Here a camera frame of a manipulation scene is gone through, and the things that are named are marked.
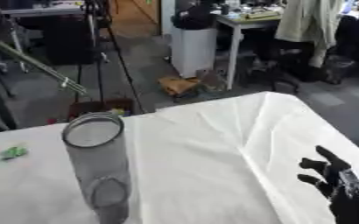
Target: red object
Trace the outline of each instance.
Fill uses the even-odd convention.
[[[47,124],[55,124],[57,122],[56,118],[49,118],[47,119]]]

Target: green toy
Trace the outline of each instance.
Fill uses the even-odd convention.
[[[9,160],[26,155],[28,150],[23,146],[14,146],[0,152],[1,160]]]

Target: desk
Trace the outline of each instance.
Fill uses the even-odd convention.
[[[292,95],[261,93],[124,118],[133,191],[128,223],[331,224],[329,202],[297,180],[324,145],[352,164],[359,148]],[[0,133],[0,223],[96,224],[61,142],[65,124]]]
[[[242,40],[242,30],[265,28],[269,26],[277,26],[281,16],[263,17],[253,19],[239,19],[234,20],[227,16],[218,15],[217,21],[233,28],[233,36],[231,40],[230,56],[229,56],[229,70],[227,77],[227,89],[233,87],[234,76],[236,75],[236,56],[238,54],[238,47]]]
[[[81,9],[80,4],[84,1],[55,1],[51,7],[45,7],[41,4],[34,5],[33,9],[4,9],[1,13],[11,19],[12,30],[11,36],[15,47],[18,51],[23,52],[23,47],[20,45],[20,40],[17,33],[17,25],[15,22],[16,18],[35,18],[35,17],[50,17],[50,16],[66,16],[66,15],[82,15],[85,12]],[[20,62],[20,67],[24,72],[27,72],[25,64]]]

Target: bag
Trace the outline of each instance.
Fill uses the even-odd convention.
[[[182,30],[203,30],[212,26],[215,16],[211,14],[212,6],[209,4],[198,4],[187,10],[177,12],[172,17],[172,24]]]

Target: desk leg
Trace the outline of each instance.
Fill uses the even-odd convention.
[[[236,56],[238,55],[239,43],[241,42],[241,29],[235,27],[233,38],[231,39],[229,72],[227,77],[227,90],[233,87],[234,76],[236,75]]]
[[[16,23],[15,21],[12,19],[11,21],[12,27],[11,27],[11,36],[12,36],[12,40],[13,40],[13,44],[15,44],[16,49],[20,52],[23,53],[23,48],[20,45],[20,41],[18,39],[18,33],[17,33],[17,28],[16,28]],[[27,73],[27,68],[25,67],[25,63],[20,61],[20,68],[22,69],[22,71],[24,73]]]

